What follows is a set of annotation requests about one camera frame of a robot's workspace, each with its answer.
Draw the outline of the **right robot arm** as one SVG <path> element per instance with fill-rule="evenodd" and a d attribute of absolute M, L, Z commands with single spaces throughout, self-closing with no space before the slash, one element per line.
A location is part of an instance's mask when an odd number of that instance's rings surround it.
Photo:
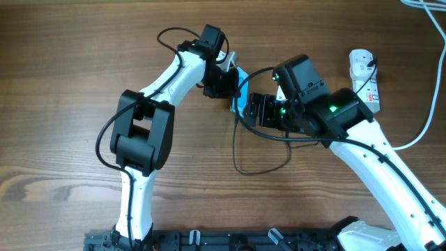
<path fill-rule="evenodd" d="M 386 139 L 373 112 L 349 88 L 330 93 L 310 58 L 265 69 L 285 99 L 256 105 L 262 127 L 320 142 L 343 160 L 386 212 L 406 250 L 445 249 L 445 206 L 418 180 Z"/>

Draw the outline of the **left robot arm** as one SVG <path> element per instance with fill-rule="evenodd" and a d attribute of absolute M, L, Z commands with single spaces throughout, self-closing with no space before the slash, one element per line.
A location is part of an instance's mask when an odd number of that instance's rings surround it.
<path fill-rule="evenodd" d="M 139 92 L 126 90 L 111 126 L 110 151 L 122 178 L 121 212 L 111 231 L 120 250 L 147 250 L 153 242 L 151 202 L 157 173 L 169 157 L 175 110 L 195 86 L 209 98 L 233 98 L 238 88 L 235 60 L 221 48 L 224 32 L 207 24 L 202 34 L 173 49 L 174 60 Z"/>

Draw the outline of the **teal screen Galaxy smartphone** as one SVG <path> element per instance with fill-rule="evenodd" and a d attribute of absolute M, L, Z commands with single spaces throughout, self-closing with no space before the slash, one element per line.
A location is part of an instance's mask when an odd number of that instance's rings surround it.
<path fill-rule="evenodd" d="M 238 71 L 238 76 L 239 76 L 238 86 L 240 86 L 243 80 L 249 77 L 249 75 L 239 66 L 237 66 L 236 69 Z M 248 91 L 249 91 L 249 82 L 246 82 L 243 85 L 242 89 L 240 90 L 240 97 L 238 98 L 238 104 L 237 104 L 239 115 L 242 118 L 244 117 L 244 111 L 248 101 L 248 96 L 249 96 Z"/>

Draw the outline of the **white power strip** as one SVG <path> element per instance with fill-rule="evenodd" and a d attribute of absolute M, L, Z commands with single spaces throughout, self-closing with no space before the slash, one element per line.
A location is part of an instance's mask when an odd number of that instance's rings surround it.
<path fill-rule="evenodd" d="M 373 75 L 368 77 L 366 80 L 352 80 L 353 91 L 357 94 L 360 100 L 372 111 L 373 114 L 380 111 L 380 98 L 378 93 L 377 85 L 377 65 L 378 58 L 374 56 L 371 52 L 364 49 L 352 50 L 349 54 L 349 62 L 354 60 L 370 61 L 375 60 L 375 66 Z"/>

